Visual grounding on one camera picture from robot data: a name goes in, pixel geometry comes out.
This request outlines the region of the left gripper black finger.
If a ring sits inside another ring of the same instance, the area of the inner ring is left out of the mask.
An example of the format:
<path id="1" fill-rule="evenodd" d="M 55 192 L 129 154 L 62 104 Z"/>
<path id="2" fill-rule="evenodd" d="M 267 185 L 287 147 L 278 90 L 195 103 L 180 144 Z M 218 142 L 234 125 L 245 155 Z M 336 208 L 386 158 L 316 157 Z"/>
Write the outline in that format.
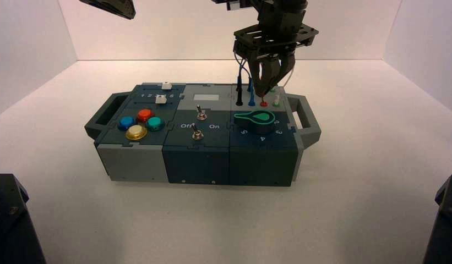
<path id="1" fill-rule="evenodd" d="M 80 2 L 125 19 L 134 19 L 136 15 L 132 0 L 80 0 Z"/>

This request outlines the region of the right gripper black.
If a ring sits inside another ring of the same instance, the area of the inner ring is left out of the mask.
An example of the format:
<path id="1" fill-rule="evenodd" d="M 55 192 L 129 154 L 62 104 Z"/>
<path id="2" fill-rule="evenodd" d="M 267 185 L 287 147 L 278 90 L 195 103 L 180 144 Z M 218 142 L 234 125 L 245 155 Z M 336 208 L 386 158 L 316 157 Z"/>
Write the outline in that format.
<path id="1" fill-rule="evenodd" d="M 305 12 L 259 12 L 258 23 L 234 32 L 233 51 L 248 59 L 257 96 L 265 96 L 295 66 L 296 48 L 310 46 L 319 31 L 302 23 Z M 260 61 L 263 62 L 263 85 Z"/>

